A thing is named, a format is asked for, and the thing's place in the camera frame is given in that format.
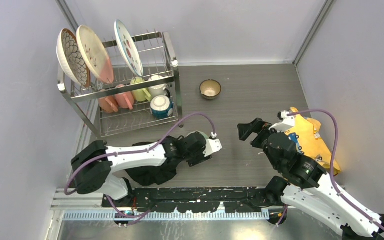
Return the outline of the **dark blue bowl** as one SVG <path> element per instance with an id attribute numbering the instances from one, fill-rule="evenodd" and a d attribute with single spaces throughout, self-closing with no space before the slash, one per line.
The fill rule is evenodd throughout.
<path id="1" fill-rule="evenodd" d="M 165 95 L 158 95 L 150 102 L 150 110 L 157 119 L 169 118 L 174 113 L 173 103 L 170 98 Z"/>

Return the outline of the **white ribbed mug black handle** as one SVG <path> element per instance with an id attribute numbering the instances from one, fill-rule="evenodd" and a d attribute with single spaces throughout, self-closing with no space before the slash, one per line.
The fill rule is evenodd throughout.
<path id="1" fill-rule="evenodd" d="M 157 81 L 162 78 L 163 77 L 160 75 L 153 75 L 148 79 L 148 81 Z M 157 96 L 166 96 L 168 98 L 171 97 L 171 92 L 169 90 L 169 86 L 167 83 L 150 86 L 148 87 L 148 91 L 152 99 L 154 99 Z"/>

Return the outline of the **light green mug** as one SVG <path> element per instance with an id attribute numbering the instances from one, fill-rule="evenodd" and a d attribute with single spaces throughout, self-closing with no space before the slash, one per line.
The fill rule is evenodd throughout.
<path id="1" fill-rule="evenodd" d="M 134 84 L 140 84 L 140 83 L 144 83 L 144 82 L 145 82 L 145 80 L 142 77 L 133 77 L 130 81 L 130 84 L 134 85 Z M 152 95 L 150 94 L 150 92 L 148 91 L 148 89 L 146 87 L 141 88 L 141 89 L 137 89 L 137 90 L 133 90 L 132 94 L 133 94 L 134 99 L 138 102 L 145 102 L 145 101 L 150 102 L 152 100 Z"/>

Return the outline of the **watermelon pattern plate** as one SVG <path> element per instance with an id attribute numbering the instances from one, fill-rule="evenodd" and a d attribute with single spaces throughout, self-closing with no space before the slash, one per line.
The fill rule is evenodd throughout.
<path id="1" fill-rule="evenodd" d="M 114 22 L 114 34 L 119 51 L 129 69 L 137 77 L 143 77 L 144 69 L 135 41 L 123 22 Z"/>

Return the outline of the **pink and cream plate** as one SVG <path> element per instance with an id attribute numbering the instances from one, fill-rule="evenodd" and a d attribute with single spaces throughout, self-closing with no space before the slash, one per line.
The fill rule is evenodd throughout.
<path id="1" fill-rule="evenodd" d="M 111 58 L 97 34 L 88 26 L 80 25 L 76 39 L 83 60 L 97 80 L 104 84 L 114 82 Z"/>

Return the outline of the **flower pattern brown-rim plate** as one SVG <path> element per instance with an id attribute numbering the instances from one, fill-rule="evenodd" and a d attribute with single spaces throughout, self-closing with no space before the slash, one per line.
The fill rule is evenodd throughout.
<path id="1" fill-rule="evenodd" d="M 90 70 L 82 57 L 76 36 L 67 28 L 63 28 L 58 35 L 56 55 L 63 72 L 74 83 L 85 88 L 90 86 Z"/>

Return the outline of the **mint green bowl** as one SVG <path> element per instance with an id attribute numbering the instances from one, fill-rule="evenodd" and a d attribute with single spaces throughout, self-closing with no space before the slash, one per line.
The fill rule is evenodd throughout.
<path id="1" fill-rule="evenodd" d="M 199 131 L 199 133 L 200 133 L 205 139 L 209 139 L 209 138 L 210 138 L 206 133 L 204 133 L 204 132 L 202 132 L 202 131 Z"/>

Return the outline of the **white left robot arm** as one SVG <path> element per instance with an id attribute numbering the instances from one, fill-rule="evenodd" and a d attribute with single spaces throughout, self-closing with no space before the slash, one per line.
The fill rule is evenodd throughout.
<path id="1" fill-rule="evenodd" d="M 221 149 L 219 139 L 200 131 L 129 147 L 112 147 L 104 140 L 96 140 L 71 160 L 69 183 L 75 184 L 74 193 L 102 193 L 121 207 L 128 207 L 134 199 L 130 183 L 114 173 L 126 171 L 141 186 L 161 185 L 174 178 L 181 162 L 193 167 Z"/>

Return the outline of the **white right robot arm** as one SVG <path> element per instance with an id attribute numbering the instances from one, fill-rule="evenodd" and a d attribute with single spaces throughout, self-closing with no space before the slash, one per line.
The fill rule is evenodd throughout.
<path id="1" fill-rule="evenodd" d="M 256 134 L 251 145 L 262 149 L 278 172 L 266 187 L 267 202 L 295 207 L 344 240 L 382 239 L 384 214 L 365 207 L 336 183 L 340 169 L 329 163 L 332 154 L 318 135 L 320 123 L 288 111 L 278 117 L 275 124 L 256 118 L 237 125 L 241 141 Z"/>

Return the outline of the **metal dish rack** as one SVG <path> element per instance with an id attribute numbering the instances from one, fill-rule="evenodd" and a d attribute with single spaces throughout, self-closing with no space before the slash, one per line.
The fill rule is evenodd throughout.
<path id="1" fill-rule="evenodd" d="M 83 125 L 97 137 L 109 137 L 125 132 L 176 122 L 183 118 L 183 100 L 178 59 L 168 32 L 149 32 L 133 37 L 143 65 L 143 79 L 152 76 L 162 77 L 161 83 L 166 83 L 173 103 L 173 115 L 157 119 L 151 113 L 149 101 L 136 102 L 133 109 L 119 109 L 115 113 L 106 113 L 99 107 L 97 99 L 105 92 L 116 94 L 119 85 L 130 86 L 134 73 L 128 68 L 115 39 L 103 42 L 113 64 L 113 83 L 102 83 L 94 77 L 88 87 L 79 86 L 58 68 L 57 87 L 64 99 L 83 121 Z"/>

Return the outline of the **black cloth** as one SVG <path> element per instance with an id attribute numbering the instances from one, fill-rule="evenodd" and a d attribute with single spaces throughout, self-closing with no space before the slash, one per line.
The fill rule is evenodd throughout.
<path id="1" fill-rule="evenodd" d="M 175 143 L 163 143 L 168 152 L 167 160 L 161 166 L 142 166 L 126 169 L 129 177 L 141 186 L 162 185 L 177 175 L 177 167 L 182 161 Z"/>

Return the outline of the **brown bowl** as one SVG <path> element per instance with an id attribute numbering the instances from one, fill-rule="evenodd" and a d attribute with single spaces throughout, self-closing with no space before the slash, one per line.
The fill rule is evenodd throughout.
<path id="1" fill-rule="evenodd" d="M 199 85 L 199 91 L 204 99 L 213 100 L 220 96 L 222 86 L 214 79 L 207 79 Z"/>

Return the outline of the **yellow cartoon cloth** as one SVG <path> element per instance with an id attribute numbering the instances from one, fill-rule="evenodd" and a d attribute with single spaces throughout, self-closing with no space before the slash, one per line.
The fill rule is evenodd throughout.
<path id="1" fill-rule="evenodd" d="M 295 142 L 297 150 L 316 160 L 326 170 L 330 169 L 332 153 L 320 135 L 322 124 L 311 117 L 294 116 L 295 126 L 284 133 Z"/>

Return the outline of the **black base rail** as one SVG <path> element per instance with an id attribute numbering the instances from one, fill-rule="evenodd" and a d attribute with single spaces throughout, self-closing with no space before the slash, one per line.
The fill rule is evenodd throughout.
<path id="1" fill-rule="evenodd" d="M 135 208 L 143 213 L 214 213 L 224 206 L 226 213 L 256 213 L 262 208 L 283 207 L 267 190 L 258 187 L 138 187 L 122 200 L 118 208 Z"/>

